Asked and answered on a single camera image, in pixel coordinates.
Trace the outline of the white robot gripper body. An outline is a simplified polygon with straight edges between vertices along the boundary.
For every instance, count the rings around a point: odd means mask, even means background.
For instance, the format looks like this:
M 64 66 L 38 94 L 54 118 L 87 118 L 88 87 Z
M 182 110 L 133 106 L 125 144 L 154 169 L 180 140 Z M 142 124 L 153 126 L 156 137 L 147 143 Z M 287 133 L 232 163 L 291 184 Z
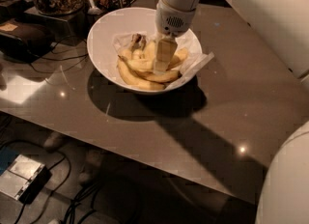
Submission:
M 190 28 L 194 15 L 195 11 L 181 11 L 159 0 L 155 12 L 156 29 L 160 34 L 179 37 Z

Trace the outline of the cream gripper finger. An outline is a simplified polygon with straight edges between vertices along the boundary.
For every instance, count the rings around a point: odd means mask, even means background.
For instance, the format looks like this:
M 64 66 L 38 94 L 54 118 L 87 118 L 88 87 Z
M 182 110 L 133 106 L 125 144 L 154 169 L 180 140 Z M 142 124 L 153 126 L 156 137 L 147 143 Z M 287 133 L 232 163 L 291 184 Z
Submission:
M 154 73 L 163 74 L 167 71 L 178 45 L 173 37 L 162 34 L 156 36 L 155 42 Z

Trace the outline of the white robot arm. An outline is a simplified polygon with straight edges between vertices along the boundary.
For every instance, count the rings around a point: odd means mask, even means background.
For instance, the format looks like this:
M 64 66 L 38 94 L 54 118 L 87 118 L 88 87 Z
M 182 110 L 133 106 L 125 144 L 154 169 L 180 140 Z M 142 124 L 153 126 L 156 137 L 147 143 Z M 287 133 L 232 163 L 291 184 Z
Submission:
M 226 0 L 301 84 L 309 87 L 309 0 Z M 159 0 L 156 28 L 179 37 L 199 0 Z M 264 181 L 255 224 L 309 224 L 309 122 L 282 144 Z

